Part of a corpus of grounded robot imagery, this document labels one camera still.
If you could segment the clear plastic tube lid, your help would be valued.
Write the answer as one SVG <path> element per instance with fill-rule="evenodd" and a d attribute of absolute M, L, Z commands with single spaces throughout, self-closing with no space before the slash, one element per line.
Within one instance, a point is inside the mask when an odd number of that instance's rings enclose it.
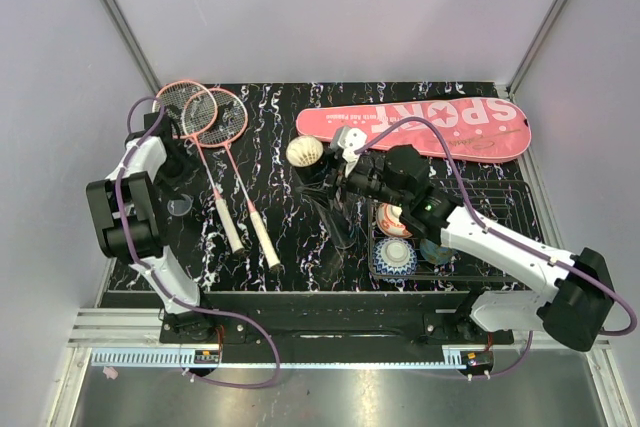
<path fill-rule="evenodd" d="M 187 194 L 182 194 L 179 199 L 167 201 L 167 210 L 171 216 L 183 217 L 190 213 L 193 206 L 193 199 Z"/>

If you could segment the black shuttlecock tube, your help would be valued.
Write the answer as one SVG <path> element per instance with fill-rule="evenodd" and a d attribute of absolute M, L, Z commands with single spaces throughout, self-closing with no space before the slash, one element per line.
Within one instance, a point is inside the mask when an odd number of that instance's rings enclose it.
<path fill-rule="evenodd" d="M 335 247 L 346 250 L 355 243 L 351 224 L 346 218 L 342 201 L 329 199 L 324 187 L 329 171 L 339 161 L 338 152 L 331 152 L 324 145 L 323 148 L 322 158 L 309 167 L 296 168 L 287 162 L 298 179 L 295 191 L 315 207 Z"/>

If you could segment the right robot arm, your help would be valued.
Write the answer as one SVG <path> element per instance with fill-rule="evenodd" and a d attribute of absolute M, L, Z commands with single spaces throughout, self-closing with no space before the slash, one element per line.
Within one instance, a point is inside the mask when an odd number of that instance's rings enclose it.
<path fill-rule="evenodd" d="M 389 150 L 382 168 L 368 166 L 353 145 L 327 149 L 329 185 L 386 203 L 418 239 L 469 254 L 525 285 L 523 292 L 485 292 L 454 318 L 454 331 L 476 343 L 497 330 L 544 331 L 560 344 L 587 352 L 603 334 L 614 289 L 604 257 L 575 254 L 527 238 L 475 210 L 468 195 L 451 195 L 429 179 L 409 146 Z"/>

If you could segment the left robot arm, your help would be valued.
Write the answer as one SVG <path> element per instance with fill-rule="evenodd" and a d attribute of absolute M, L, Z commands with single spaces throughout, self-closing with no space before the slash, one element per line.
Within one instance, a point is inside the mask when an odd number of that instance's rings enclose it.
<path fill-rule="evenodd" d="M 169 246 L 165 196 L 177 201 L 195 171 L 184 144 L 173 138 L 175 123 L 152 112 L 143 131 L 128 135 L 125 154 L 103 180 L 89 183 L 86 196 L 99 247 L 140 273 L 162 299 L 165 312 L 182 318 L 181 331 L 196 343 L 215 333 L 211 304 Z"/>

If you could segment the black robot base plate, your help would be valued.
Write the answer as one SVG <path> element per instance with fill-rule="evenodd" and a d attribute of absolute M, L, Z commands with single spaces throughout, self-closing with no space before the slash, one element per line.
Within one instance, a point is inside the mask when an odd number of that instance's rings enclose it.
<path fill-rule="evenodd" d="M 204 298 L 245 315 L 271 335 L 286 362 L 406 361 L 440 351 L 427 319 L 455 311 L 466 292 L 215 292 Z"/>

